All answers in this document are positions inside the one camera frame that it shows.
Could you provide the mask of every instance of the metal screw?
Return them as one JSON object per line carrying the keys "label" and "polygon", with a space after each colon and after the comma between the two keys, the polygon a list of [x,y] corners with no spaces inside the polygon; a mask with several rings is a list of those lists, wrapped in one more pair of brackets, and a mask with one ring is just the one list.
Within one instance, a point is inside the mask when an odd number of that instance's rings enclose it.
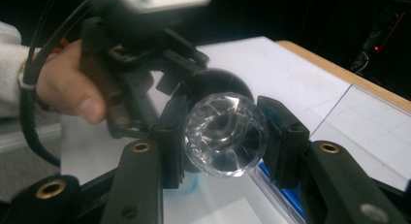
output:
{"label": "metal screw", "polygon": [[361,212],[372,221],[388,223],[389,217],[385,211],[371,204],[362,204]]}
{"label": "metal screw", "polygon": [[119,126],[127,126],[130,123],[130,119],[126,116],[120,116],[115,120],[115,123]]}

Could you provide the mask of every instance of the glass knob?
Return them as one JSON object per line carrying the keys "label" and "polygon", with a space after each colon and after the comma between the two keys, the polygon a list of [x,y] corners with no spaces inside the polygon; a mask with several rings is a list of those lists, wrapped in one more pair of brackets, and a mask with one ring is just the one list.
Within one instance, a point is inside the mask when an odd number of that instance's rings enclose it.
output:
{"label": "glass knob", "polygon": [[184,123],[190,161],[211,176],[242,176],[263,157],[268,129],[260,109],[244,96],[212,94],[197,103]]}

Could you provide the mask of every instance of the wire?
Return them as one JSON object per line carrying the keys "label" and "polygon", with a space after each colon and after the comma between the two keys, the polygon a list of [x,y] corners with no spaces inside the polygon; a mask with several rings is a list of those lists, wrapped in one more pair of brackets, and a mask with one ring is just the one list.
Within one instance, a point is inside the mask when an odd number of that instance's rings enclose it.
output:
{"label": "wire", "polygon": [[54,2],[55,2],[55,0],[47,0],[46,6],[43,9],[42,14],[40,15],[39,22],[37,23],[36,30],[34,31],[33,39],[31,41],[30,49],[29,49],[29,52],[28,52],[27,60],[29,60],[29,61],[33,60],[33,55],[34,55],[34,50],[36,48],[36,44],[38,44],[38,41],[39,41],[39,38],[40,38],[40,33],[43,30],[43,26],[46,23],[48,13],[49,13],[51,7],[54,5]]}
{"label": "wire", "polygon": [[[45,64],[48,56],[51,54],[54,47],[60,42],[60,40],[88,13],[90,8],[90,1],[85,0],[82,2],[73,13],[57,28],[54,34],[48,39],[46,44],[37,54],[34,60],[27,60],[23,80],[26,87],[35,87],[39,78],[43,65]],[[29,147],[37,155],[42,157],[50,164],[59,167],[60,160],[49,153],[39,140],[36,123],[34,120],[34,108],[35,108],[35,89],[28,89],[21,87],[20,92],[20,124],[24,137]]]}
{"label": "wire", "polygon": [[304,30],[304,27],[305,27],[305,24],[306,24],[306,21],[307,21],[307,17],[308,17],[308,13],[309,13],[309,11],[310,11],[310,9],[311,9],[312,1],[313,1],[313,0],[309,0],[309,3],[308,3],[307,8],[306,8],[306,10],[305,10],[305,15],[304,15],[304,19],[302,20],[302,24],[301,24],[301,28],[300,28],[300,33],[299,33],[299,36],[297,37],[297,44],[300,43],[302,31]]}
{"label": "wire", "polygon": [[405,16],[405,12],[399,16],[398,20],[395,22],[393,28],[390,30],[390,33],[387,35],[387,37],[384,39],[383,43],[381,44],[380,48],[377,50],[377,53],[381,51],[381,49],[385,46],[387,41],[390,39],[391,35],[393,34],[394,30],[398,27],[398,24],[401,22],[402,18]]}
{"label": "wire", "polygon": [[[360,68],[357,68],[356,66],[357,65],[355,65],[355,63],[357,62],[357,61],[359,61],[359,62],[361,62],[362,64],[360,64]],[[365,69],[365,67],[368,65],[368,63],[369,63],[369,57],[368,57],[368,55],[364,52],[364,51],[360,51],[360,55],[357,57],[357,60],[356,61],[354,61],[354,63],[353,63],[353,65],[351,65],[351,70],[352,71],[354,71],[354,74],[356,74],[356,75],[359,75],[360,74],[360,72],[363,70],[363,69]]]}

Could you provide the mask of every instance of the brass insert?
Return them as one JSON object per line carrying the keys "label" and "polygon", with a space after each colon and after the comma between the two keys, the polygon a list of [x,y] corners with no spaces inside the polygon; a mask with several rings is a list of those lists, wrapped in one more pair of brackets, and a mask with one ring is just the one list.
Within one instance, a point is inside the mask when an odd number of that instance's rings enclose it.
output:
{"label": "brass insert", "polygon": [[130,119],[126,116],[120,116],[115,120],[115,123],[119,126],[127,126],[128,124],[130,124]]}
{"label": "brass insert", "polygon": [[135,144],[131,149],[136,153],[143,153],[150,149],[150,144]]}
{"label": "brass insert", "polygon": [[36,198],[48,199],[57,196],[66,188],[66,182],[61,179],[55,179],[43,184],[36,192]]}
{"label": "brass insert", "polygon": [[338,153],[339,152],[338,146],[333,145],[333,144],[321,144],[320,148],[326,151],[327,153]]}

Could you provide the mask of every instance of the sleeve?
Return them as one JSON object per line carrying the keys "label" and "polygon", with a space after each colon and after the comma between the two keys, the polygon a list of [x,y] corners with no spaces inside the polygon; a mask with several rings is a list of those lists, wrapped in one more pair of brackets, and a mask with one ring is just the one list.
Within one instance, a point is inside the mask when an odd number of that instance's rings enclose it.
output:
{"label": "sleeve", "polygon": [[0,22],[0,118],[18,116],[18,74],[27,59],[28,47],[21,45],[19,32]]}

